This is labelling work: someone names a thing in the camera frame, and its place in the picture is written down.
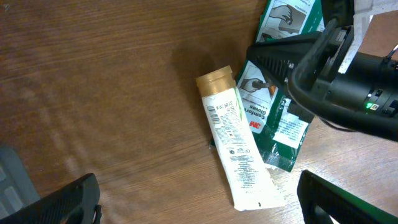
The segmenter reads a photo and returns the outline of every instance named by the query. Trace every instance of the brown cap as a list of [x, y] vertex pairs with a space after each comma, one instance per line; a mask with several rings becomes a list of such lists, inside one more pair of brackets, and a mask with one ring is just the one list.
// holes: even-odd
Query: brown cap
[[231, 67], [225, 66], [217, 71], [210, 72], [197, 78], [197, 86], [202, 97], [211, 96], [222, 91], [235, 87], [235, 81], [232, 79]]

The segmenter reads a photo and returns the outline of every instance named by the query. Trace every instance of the wooden table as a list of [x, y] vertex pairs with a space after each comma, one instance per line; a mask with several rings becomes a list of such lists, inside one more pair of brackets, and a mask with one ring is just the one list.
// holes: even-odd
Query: wooden table
[[[41, 196], [94, 172], [103, 223], [300, 223], [295, 191], [309, 169], [398, 215], [398, 144], [317, 118], [292, 173], [272, 172], [287, 205], [233, 208], [195, 77], [239, 72], [265, 1], [3, 4], [0, 139]], [[375, 18], [362, 51], [386, 55], [397, 16]]]

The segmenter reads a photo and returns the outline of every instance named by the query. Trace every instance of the green package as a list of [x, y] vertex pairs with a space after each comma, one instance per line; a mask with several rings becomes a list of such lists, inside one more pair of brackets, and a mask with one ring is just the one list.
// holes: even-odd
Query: green package
[[[323, 31], [320, 0], [270, 0], [261, 17], [256, 42]], [[263, 87], [261, 71], [246, 61], [236, 79], [243, 107], [263, 161], [290, 172], [309, 124], [287, 112], [291, 99]]]

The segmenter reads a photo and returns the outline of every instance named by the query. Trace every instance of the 3m logo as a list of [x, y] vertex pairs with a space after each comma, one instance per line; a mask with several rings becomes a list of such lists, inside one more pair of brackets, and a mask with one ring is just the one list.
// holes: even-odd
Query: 3m logo
[[259, 129], [261, 127], [261, 124], [254, 121], [250, 121], [250, 126]]

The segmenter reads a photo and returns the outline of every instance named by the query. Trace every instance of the tube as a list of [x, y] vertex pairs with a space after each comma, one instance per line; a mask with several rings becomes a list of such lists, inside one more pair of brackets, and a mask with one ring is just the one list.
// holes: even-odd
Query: tube
[[265, 168], [230, 66], [196, 79], [218, 155], [232, 191], [235, 209], [284, 205]]

